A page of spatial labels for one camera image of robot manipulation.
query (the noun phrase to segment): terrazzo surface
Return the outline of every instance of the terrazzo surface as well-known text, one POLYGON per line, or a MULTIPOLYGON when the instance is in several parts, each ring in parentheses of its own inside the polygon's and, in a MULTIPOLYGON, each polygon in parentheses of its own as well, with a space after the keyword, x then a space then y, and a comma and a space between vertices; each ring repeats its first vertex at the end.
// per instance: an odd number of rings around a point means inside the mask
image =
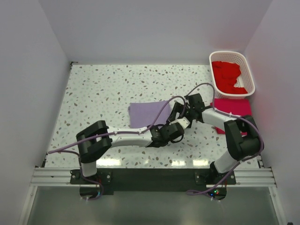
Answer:
MULTIPOLYGON (((73 65, 48 150, 75 142, 78 132, 98 120, 129 128, 130 103, 184 96, 205 82, 212 80, 210 67, 203 65, 73 65)), ((211 102, 211 87, 201 86, 197 92, 206 105, 211 102)), ((77 147, 70 150, 78 152, 77 147)), ((97 167, 208 168, 225 151, 225 135, 217 134, 212 125, 194 122, 180 143, 158 149, 112 148, 97 161, 97 167)), ((78 167, 78 160, 73 154, 55 153, 47 156, 45 167, 78 167)), ((239 167, 258 168, 258 163, 255 158, 239 167)))

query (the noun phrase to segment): pink cloth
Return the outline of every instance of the pink cloth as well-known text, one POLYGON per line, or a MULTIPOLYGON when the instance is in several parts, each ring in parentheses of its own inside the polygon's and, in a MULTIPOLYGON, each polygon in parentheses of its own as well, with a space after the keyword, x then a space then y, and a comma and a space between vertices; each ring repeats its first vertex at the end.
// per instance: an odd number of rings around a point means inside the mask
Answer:
MULTIPOLYGON (((216 98, 215 107, 218 110, 221 110, 225 113, 232 113, 235 115, 246 116, 252 115, 251 107, 248 99, 225 99, 225 98, 216 98)), ((225 132, 216 127, 218 134, 225 134, 225 132)))

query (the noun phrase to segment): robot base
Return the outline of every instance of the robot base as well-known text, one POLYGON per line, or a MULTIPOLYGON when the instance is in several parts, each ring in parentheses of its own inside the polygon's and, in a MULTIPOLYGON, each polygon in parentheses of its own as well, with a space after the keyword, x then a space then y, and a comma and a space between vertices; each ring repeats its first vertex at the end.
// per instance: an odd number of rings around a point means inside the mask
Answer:
MULTIPOLYGON (((189 189, 204 191, 206 185, 216 184, 223 178, 217 176, 213 181, 206 181, 205 177, 210 169, 123 169, 98 168, 97 174, 89 177, 101 182, 105 188, 105 195, 113 195, 114 191, 158 191, 158 192, 186 192, 189 189)), ((227 185, 236 184, 235 175, 229 176, 227 185)), ((70 184, 85 185, 89 182, 81 178, 80 170, 71 171, 70 184)), ((213 198, 221 200, 226 196, 226 188, 216 188, 217 192, 208 192, 213 198)), ((97 196, 98 188, 80 187, 80 195, 97 196)))

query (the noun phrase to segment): purple cloth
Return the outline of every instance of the purple cloth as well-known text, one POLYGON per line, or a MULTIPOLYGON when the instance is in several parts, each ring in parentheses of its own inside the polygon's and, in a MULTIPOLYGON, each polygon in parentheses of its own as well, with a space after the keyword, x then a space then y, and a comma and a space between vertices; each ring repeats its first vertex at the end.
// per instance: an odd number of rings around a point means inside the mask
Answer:
MULTIPOLYGON (((142 128, 150 125, 160 109, 164 106, 166 101, 161 102, 149 102, 149 103, 130 103, 128 108, 130 117, 130 128, 142 128)), ((166 120, 170 116, 171 108, 167 105, 161 112, 159 118, 155 122, 156 124, 165 124, 166 120)))

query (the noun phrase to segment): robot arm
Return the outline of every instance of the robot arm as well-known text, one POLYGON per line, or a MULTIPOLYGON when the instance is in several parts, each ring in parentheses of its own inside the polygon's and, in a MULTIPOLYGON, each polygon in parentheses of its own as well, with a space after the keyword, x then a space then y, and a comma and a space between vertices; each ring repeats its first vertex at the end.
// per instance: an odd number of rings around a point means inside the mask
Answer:
MULTIPOLYGON (((193 120, 216 126, 224 130, 226 135, 228 151, 210 164, 208 181, 213 180, 219 174, 228 172, 238 161, 259 151, 260 141, 258 134, 247 123, 220 114, 210 106, 205 106, 200 94, 186 96, 186 99, 188 104, 182 117, 176 119, 177 113, 182 112, 183 105, 175 103, 167 123, 165 125, 152 126, 145 133, 141 133, 141 131, 147 127, 120 129, 109 127, 105 121, 100 120, 77 134, 76 138, 80 141, 94 135, 114 133, 114 135, 102 137, 100 140, 85 141, 78 145, 83 175, 89 177, 97 173, 96 161, 109 148, 128 145, 159 148, 166 146, 169 142, 175 143, 177 138, 184 135, 185 129, 191 127, 193 120), (117 134, 120 131, 136 131, 139 134, 117 134), (247 132, 247 135, 242 136, 241 132, 247 132)), ((251 116, 243 118, 255 125, 251 116)))

